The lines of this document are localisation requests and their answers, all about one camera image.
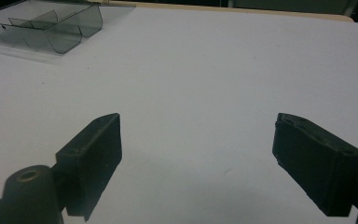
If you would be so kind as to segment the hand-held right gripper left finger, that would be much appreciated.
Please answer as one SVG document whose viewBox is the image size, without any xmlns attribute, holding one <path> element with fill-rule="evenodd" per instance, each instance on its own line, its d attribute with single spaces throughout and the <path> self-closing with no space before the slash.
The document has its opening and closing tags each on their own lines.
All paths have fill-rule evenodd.
<svg viewBox="0 0 358 224">
<path fill-rule="evenodd" d="M 59 207 L 88 221 L 122 159 L 120 115 L 94 119 L 55 157 Z"/>
</svg>

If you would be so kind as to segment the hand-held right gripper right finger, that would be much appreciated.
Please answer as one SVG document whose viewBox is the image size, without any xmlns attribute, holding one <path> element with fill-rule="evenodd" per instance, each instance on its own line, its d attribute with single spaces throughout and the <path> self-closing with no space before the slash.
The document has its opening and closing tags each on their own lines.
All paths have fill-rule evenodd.
<svg viewBox="0 0 358 224">
<path fill-rule="evenodd" d="M 272 154 L 325 215 L 350 213 L 358 148 L 307 119 L 280 113 Z"/>
</svg>

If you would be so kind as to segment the clear grey plastic organizer tray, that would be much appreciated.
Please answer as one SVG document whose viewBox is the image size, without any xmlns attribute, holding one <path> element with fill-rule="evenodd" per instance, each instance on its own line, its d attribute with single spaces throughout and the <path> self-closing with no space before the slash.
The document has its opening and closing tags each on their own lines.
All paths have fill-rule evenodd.
<svg viewBox="0 0 358 224">
<path fill-rule="evenodd" d="M 99 3 L 21 0 L 0 8 L 0 45 L 64 54 L 103 27 Z"/>
</svg>

